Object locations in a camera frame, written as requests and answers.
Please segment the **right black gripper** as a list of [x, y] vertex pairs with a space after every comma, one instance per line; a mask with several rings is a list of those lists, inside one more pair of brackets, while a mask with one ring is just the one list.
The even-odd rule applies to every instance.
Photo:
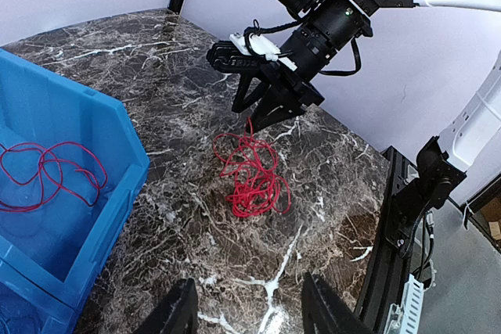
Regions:
[[[249, 92], [253, 79], [259, 81]], [[319, 106], [324, 97], [308, 81], [279, 63], [261, 65], [256, 74], [241, 74], [233, 112], [243, 112], [257, 104], [250, 117], [253, 131], [300, 116], [310, 105]]]

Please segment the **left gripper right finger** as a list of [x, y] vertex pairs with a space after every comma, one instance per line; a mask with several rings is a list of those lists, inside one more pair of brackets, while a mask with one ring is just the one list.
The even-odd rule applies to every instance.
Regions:
[[309, 272], [304, 275], [301, 312], [306, 334], [372, 333], [321, 276]]

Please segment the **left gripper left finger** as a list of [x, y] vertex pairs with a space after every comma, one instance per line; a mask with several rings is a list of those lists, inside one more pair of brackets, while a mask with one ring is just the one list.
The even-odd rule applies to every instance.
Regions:
[[164, 295], [137, 333], [197, 333], [198, 295], [192, 278], [179, 279]]

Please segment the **blue three-compartment plastic bin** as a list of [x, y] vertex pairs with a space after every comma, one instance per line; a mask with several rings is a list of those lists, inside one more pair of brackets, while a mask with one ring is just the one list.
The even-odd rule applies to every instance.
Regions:
[[74, 329], [149, 165], [119, 100], [2, 51], [2, 332]]

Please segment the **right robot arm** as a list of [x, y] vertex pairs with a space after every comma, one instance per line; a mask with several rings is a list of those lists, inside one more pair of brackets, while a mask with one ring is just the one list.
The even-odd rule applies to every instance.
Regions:
[[[453, 7], [499, 11], [500, 0], [278, 0], [292, 16], [292, 35], [275, 46], [268, 35], [277, 28], [258, 23], [233, 34], [241, 70], [232, 110], [254, 108], [250, 128], [264, 129], [300, 116], [323, 97], [312, 79], [333, 76], [330, 60], [358, 37], [371, 37], [370, 17], [379, 9]], [[500, 68], [490, 71], [457, 118], [433, 137], [416, 158], [418, 175], [397, 196], [398, 208], [419, 214], [440, 208], [466, 177], [467, 170], [500, 129]]]

